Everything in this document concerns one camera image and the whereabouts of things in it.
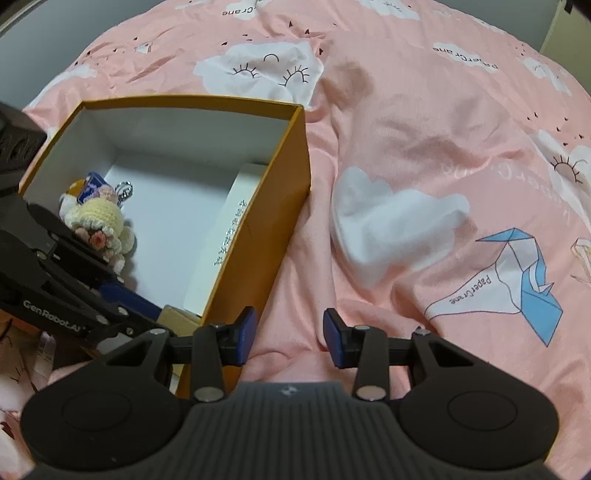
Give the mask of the gold gift box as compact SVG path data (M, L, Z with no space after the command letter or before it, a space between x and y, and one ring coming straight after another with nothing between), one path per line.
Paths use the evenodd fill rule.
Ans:
M191 339L193 332L204 324L204 319L186 310L165 305L156 322L169 329L177 337L188 337ZM188 341L186 349L173 363L173 373L178 378L181 378L185 366L191 363L191 346L191 341Z

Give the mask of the crochet bunny flower doll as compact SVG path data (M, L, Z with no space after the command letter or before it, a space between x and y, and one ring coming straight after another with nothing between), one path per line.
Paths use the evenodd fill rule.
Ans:
M116 274L120 274L126 255L135 246L135 234L125 223L121 206L101 198L91 199L82 205L77 203L74 194L84 179L73 182L60 197L59 217Z

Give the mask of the white box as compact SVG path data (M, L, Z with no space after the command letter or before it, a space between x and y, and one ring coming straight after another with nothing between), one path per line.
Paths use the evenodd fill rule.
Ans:
M213 226L205 235L183 300L184 310L199 317L204 316L239 224L265 172L266 165L252 163L243 165L238 171L221 210L214 218Z

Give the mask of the pink cloud-print duvet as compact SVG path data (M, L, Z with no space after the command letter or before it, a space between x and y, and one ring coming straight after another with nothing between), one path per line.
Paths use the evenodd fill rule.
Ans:
M242 372L322 381L322 311L420 325L556 405L550 466L590 468L590 98L566 70L435 1L165 1L27 105L215 94L307 109L311 196Z

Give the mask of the orange cardboard box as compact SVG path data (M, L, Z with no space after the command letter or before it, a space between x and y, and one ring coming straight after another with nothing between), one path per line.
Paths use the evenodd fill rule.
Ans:
M60 197L90 172L133 195L122 205L135 246L121 284L151 303L183 309L205 235L238 171L266 165L221 267L204 323L228 323L246 306L262 311L311 187L301 105L221 96L130 97L80 104L25 173L19 194L59 220ZM87 349L106 352L139 333Z

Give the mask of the red panda plush doll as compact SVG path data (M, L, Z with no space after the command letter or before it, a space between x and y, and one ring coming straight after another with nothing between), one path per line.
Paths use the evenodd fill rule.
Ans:
M111 203L121 206L133 195L133 186L130 182L119 182L111 186L106 180L96 172L90 172L83 180L80 189L74 194L78 204L101 198Z

